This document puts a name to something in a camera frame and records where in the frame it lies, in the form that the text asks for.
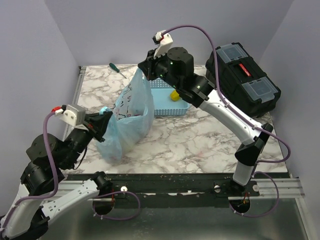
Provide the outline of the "light blue plastic basket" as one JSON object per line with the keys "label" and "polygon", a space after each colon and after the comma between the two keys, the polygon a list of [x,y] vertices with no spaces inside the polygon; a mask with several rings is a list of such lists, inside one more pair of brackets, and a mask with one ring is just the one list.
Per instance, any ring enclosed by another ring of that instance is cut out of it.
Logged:
{"label": "light blue plastic basket", "polygon": [[148,81],[153,96],[155,117],[184,116],[190,105],[181,98],[177,101],[171,99],[170,94],[175,90],[162,79]]}

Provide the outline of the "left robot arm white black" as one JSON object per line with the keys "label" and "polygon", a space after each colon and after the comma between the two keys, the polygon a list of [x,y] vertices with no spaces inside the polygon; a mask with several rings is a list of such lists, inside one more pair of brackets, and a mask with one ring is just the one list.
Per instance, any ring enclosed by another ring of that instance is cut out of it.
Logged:
{"label": "left robot arm white black", "polygon": [[[79,123],[62,141],[48,133],[48,121],[53,116],[74,117]],[[113,184],[107,175],[98,171],[70,193],[44,203],[58,192],[64,180],[63,170],[70,170],[91,140],[103,142],[112,112],[73,113],[63,108],[53,109],[44,119],[42,134],[26,150],[30,162],[24,169],[17,195],[8,212],[0,218],[2,240],[37,240],[49,229],[58,216],[93,197],[107,197]]]}

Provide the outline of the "light blue plastic bag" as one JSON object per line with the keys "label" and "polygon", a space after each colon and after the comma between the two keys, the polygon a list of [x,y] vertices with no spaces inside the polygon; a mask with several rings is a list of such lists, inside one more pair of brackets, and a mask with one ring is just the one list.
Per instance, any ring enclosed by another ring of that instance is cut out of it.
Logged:
{"label": "light blue plastic bag", "polygon": [[155,115],[154,98],[150,83],[138,68],[117,98],[114,108],[106,106],[99,114],[111,113],[104,141],[96,147],[102,158],[115,163],[133,149],[150,131]]}

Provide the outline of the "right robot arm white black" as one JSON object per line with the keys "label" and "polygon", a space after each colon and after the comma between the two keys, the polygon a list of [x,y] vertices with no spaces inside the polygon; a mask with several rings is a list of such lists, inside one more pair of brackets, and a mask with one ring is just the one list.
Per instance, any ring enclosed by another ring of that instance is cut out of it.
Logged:
{"label": "right robot arm white black", "polygon": [[173,47],[162,56],[154,57],[149,50],[146,59],[137,66],[148,81],[161,79],[174,88],[187,103],[199,108],[232,131],[241,145],[234,156],[238,163],[230,183],[230,191],[241,196],[248,190],[258,157],[263,151],[273,126],[261,125],[242,111],[231,111],[233,104],[223,103],[214,84],[194,72],[194,58],[183,47]]}

